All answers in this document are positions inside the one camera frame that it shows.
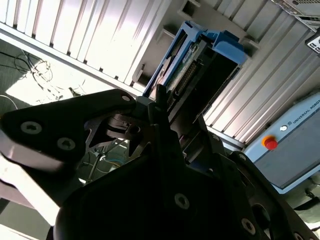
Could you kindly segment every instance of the corrugated aluminum wall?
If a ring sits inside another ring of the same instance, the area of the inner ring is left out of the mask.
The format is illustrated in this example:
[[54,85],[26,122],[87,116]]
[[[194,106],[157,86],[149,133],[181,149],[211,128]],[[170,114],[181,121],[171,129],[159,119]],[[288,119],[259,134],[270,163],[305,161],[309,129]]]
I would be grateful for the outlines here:
[[320,59],[304,44],[313,33],[271,1],[206,2],[258,42],[259,49],[204,116],[208,126],[249,143],[320,84]]
[[139,95],[124,85],[131,84],[135,60],[142,57],[170,2],[0,0],[0,29],[41,49],[50,46],[53,55],[78,60]]

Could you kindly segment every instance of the red emergency stop button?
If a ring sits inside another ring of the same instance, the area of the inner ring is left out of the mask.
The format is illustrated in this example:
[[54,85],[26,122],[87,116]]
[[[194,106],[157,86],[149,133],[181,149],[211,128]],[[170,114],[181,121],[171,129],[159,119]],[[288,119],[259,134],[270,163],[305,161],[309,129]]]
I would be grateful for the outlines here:
[[274,136],[266,136],[262,140],[262,145],[265,146],[268,150],[274,150],[277,148],[278,143]]

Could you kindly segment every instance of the blue part holder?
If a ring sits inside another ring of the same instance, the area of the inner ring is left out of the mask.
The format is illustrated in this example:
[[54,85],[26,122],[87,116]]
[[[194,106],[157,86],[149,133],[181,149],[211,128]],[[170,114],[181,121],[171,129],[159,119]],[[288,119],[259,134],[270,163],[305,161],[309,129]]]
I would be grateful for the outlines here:
[[[269,151],[262,145],[262,140],[265,136],[274,136],[275,139],[279,142],[287,135],[289,135],[292,131],[294,131],[297,127],[299,127],[301,123],[315,114],[318,110],[320,110],[320,93],[316,93],[290,108],[282,117],[274,122],[261,136],[259,136],[245,149],[245,155],[247,155],[248,158],[253,163],[255,163],[259,158],[267,154]],[[287,126],[287,130],[281,131],[280,128],[282,126]],[[273,187],[280,194],[285,194],[318,171],[320,171],[320,164],[315,166],[310,171],[306,172],[303,176],[293,181],[283,189],[275,185],[273,185]]]
[[144,97],[150,96],[150,93],[156,82],[159,72],[161,71],[165,61],[171,56],[171,53],[173,52],[174,47],[179,42],[179,36],[182,33],[185,33],[187,37],[183,42],[181,48],[179,49],[178,53],[176,54],[171,65],[169,66],[169,69],[167,70],[166,74],[163,77],[164,81],[162,84],[164,86],[168,85],[171,76],[174,74],[179,63],[185,57],[191,44],[196,42],[201,35],[204,35],[208,39],[212,40],[212,50],[214,50],[215,52],[225,56],[226,58],[232,60],[233,62],[239,65],[243,64],[246,60],[244,47],[240,43],[238,43],[239,38],[233,35],[232,33],[228,31],[220,32],[220,31],[208,30],[195,24],[194,22],[185,21],[180,27],[168,51],[164,55],[163,59],[161,60],[161,63],[159,64],[152,78],[150,79],[148,85],[146,86],[145,91],[143,93]]

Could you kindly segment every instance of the electronic device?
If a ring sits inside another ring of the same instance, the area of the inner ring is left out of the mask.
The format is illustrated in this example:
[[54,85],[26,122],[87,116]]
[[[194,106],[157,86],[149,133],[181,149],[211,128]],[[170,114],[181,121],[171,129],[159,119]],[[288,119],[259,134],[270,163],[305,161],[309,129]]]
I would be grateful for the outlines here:
[[244,153],[281,193],[320,171],[320,93],[298,102]]

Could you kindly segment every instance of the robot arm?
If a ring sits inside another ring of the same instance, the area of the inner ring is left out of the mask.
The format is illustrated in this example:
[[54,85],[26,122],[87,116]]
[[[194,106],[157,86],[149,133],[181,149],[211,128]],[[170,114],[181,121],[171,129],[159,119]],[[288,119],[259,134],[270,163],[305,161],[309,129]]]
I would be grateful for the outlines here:
[[[202,116],[172,130],[167,101],[159,85],[155,102],[114,89],[5,114],[2,184],[54,225],[55,240],[317,239],[243,153],[225,153]],[[131,161],[82,187],[83,155],[115,138],[130,140]]]

